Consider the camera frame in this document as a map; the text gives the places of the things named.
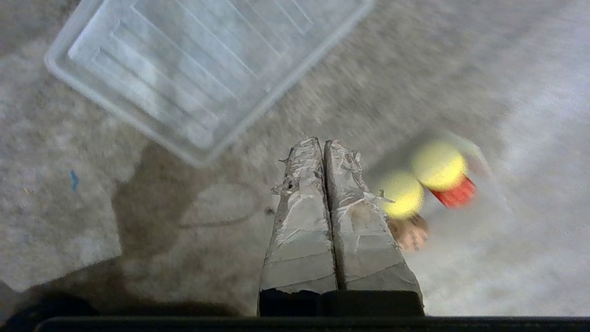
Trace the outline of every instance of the gray carpet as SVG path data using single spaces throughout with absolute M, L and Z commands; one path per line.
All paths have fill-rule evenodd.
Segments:
M 46 71 L 75 5 L 0 3 L 0 279 L 42 284 L 0 284 L 0 319 L 50 291 L 254 314 L 277 160 L 309 135 L 370 168 L 440 123 L 481 145 L 513 214 L 448 221 L 407 257 L 427 313 L 590 314 L 588 2 L 377 1 L 199 170 Z

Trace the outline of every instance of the blue speck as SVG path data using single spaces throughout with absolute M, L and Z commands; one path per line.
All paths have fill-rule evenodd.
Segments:
M 76 176 L 76 172 L 74 172 L 74 170 L 72 170 L 72 172 L 70 172 L 70 174 L 72 175 L 72 191 L 76 191 L 76 188 L 78 187 L 78 183 L 80 182 L 80 179 L 78 179 L 78 177 Z

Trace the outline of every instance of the tennis ball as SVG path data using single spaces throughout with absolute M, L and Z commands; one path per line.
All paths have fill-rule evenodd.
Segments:
M 447 191 L 461 184 L 467 172 L 467 161 L 456 147 L 434 141 L 414 154 L 412 172 L 426 188 Z
M 381 181 L 383 196 L 393 203 L 383 202 L 389 217 L 403 219 L 417 214 L 424 202 L 424 188 L 410 173 L 396 171 Z

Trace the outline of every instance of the blurred object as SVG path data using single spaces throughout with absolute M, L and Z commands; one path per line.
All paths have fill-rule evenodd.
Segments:
M 467 161 L 452 144 L 429 142 L 412 158 L 418 180 L 446 207 L 465 206 L 475 196 L 476 187 L 466 176 Z
M 383 197 L 393 203 L 383 202 L 381 206 L 391 218 L 404 219 L 417 214 L 424 202 L 424 189 L 410 173 L 397 171 L 383 181 Z
M 434 197 L 438 198 L 441 203 L 450 208 L 450 209 L 457 209 L 460 207 L 464 207 L 471 201 L 471 199 L 476 195 L 476 185 L 473 184 L 468 177 L 463 175 L 463 180 L 459 185 L 451 188 L 447 191 L 434 191 L 431 190 L 430 192 L 434 195 Z
M 387 219 L 387 226 L 404 252 L 415 252 L 426 245 L 428 224 L 419 214 L 405 219 Z
M 420 147 L 412 158 L 414 176 L 430 190 L 446 191 L 459 185 L 467 161 L 456 147 L 442 141 Z
M 49 70 L 193 165 L 211 162 L 370 0 L 83 0 Z
M 419 216 L 413 218 L 416 218 L 414 221 L 417 218 L 425 220 L 424 224 L 428 222 L 428 227 L 420 229 L 421 223 L 391 218 L 393 223 L 389 222 L 389 229 L 404 250 L 415 250 L 412 248 L 414 242 L 420 249 L 432 248 L 433 240 L 438 237 L 441 237 L 440 241 L 434 243 L 444 243 L 445 237 L 450 234 L 467 236 L 482 224 L 506 220 L 512 216 L 479 147 L 446 129 L 424 129 L 418 132 L 369 167 L 364 179 L 371 192 L 379 195 L 391 174 L 400 170 L 414 173 L 428 185 L 451 187 L 451 190 L 446 191 L 424 192 L 424 204 Z M 428 246 L 421 235 L 429 235 Z

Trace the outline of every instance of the red cup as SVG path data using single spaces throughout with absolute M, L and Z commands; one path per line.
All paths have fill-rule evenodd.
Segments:
M 475 197 L 477 187 L 467 176 L 456 187 L 447 191 L 430 191 L 444 206 L 449 209 L 459 209 Z

